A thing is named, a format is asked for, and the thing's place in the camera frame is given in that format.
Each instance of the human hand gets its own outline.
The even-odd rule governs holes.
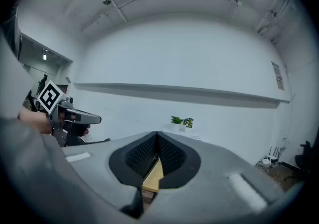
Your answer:
[[[63,126],[65,114],[63,112],[59,113],[59,123]],[[34,129],[38,130],[41,134],[50,134],[51,133],[51,124],[43,112],[31,112],[25,107],[22,107],[19,119],[22,123],[27,124]],[[86,129],[83,135],[89,133],[89,130]]]

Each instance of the chair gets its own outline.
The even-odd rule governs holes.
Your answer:
[[[295,162],[300,168],[300,171],[295,171],[292,176],[286,177],[284,181],[288,178],[305,180],[311,173],[312,163],[315,156],[314,151],[308,141],[300,146],[304,148],[303,153],[295,156]]]

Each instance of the white wall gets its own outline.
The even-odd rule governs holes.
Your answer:
[[[22,34],[71,62],[68,77],[73,82],[87,46],[86,39],[74,31],[56,26],[51,18],[39,14],[30,0],[21,0],[18,16]],[[68,87],[67,93],[74,95],[76,91],[74,87]]]
[[[274,46],[207,16],[151,17],[87,50],[79,83],[183,86],[290,99],[277,87],[271,62],[282,70],[284,65]],[[287,86],[285,74],[283,80]]]
[[[286,112],[291,127],[280,160],[294,166],[295,155],[303,151],[300,144],[307,140],[313,145],[319,126],[319,46],[318,36],[309,23],[300,18],[292,33],[278,44],[294,96]]]
[[[43,79],[43,76],[47,75],[46,82],[52,80],[55,82],[56,74],[59,70],[59,65],[55,60],[43,60],[42,47],[32,43],[28,39],[23,39],[22,49],[19,57],[19,62],[28,67],[27,72],[33,79],[33,85],[31,88],[32,96],[35,97],[38,82]]]
[[[282,69],[285,91],[277,88],[271,61]],[[279,102],[259,97],[291,98],[283,62],[270,43],[196,15],[152,17],[92,42],[77,82],[75,106],[102,117],[90,130],[93,140],[169,130],[171,115],[191,117],[193,134],[251,164],[269,152],[280,133],[274,132]],[[217,91],[154,90],[136,84]],[[218,93],[224,91],[236,94]]]
[[[59,65],[55,62],[43,60],[41,47],[34,45],[32,42],[26,39],[23,40],[19,62],[42,72],[48,73],[54,77],[59,69]]]
[[[61,84],[61,85],[68,85],[68,81],[66,80],[66,77],[68,76],[68,71],[70,68],[71,62],[64,62],[60,65],[59,70],[55,77],[55,83]]]
[[[123,138],[145,131],[170,131],[170,116],[194,119],[194,127],[185,134],[223,146],[252,165],[269,151],[274,126],[274,102],[126,90],[87,88],[79,90],[75,105],[102,117],[92,125],[93,141]]]

